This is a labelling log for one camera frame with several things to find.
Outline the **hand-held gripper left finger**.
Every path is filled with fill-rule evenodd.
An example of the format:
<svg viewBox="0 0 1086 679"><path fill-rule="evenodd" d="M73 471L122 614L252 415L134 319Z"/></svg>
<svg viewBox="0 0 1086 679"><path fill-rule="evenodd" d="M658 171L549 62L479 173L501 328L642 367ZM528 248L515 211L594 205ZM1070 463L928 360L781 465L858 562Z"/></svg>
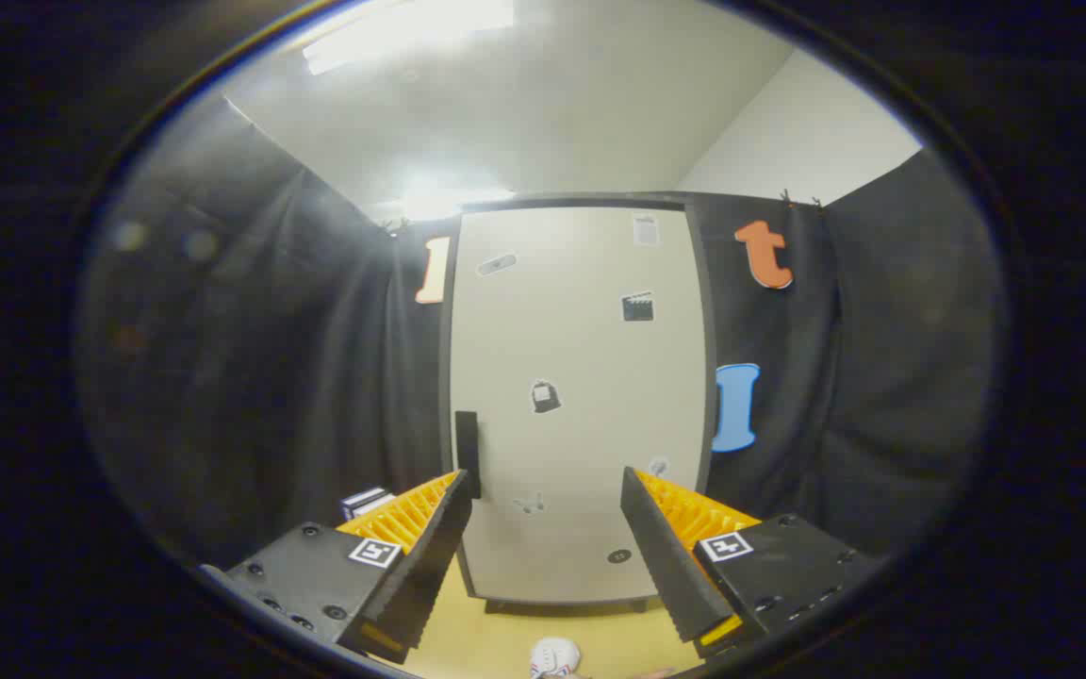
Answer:
<svg viewBox="0 0 1086 679"><path fill-rule="evenodd" d="M453 470L331 527L283 536L203 573L229 602L311 649L401 665L419 647L471 515L471 481Z"/></svg>

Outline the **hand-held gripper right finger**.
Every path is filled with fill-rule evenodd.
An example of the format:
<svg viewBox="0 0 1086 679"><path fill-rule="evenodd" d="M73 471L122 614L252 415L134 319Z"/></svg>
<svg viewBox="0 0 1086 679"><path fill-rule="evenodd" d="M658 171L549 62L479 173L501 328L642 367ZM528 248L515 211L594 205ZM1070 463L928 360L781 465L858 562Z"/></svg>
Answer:
<svg viewBox="0 0 1086 679"><path fill-rule="evenodd" d="M805 626L880 566L796 513L754 519L634 468L622 473L620 508L678 636L702 661Z"/></svg>

